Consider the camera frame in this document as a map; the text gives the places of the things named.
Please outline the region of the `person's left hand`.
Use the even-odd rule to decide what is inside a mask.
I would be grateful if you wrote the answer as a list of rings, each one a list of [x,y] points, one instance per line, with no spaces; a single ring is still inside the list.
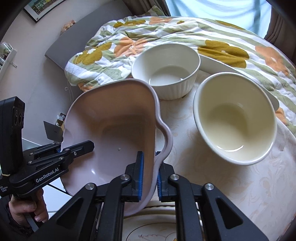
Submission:
[[[22,226],[29,227],[25,215],[33,212],[35,221],[45,223],[49,219],[47,207],[43,197],[43,189],[39,189],[32,201],[18,200],[14,196],[9,202],[9,209],[13,219]]]

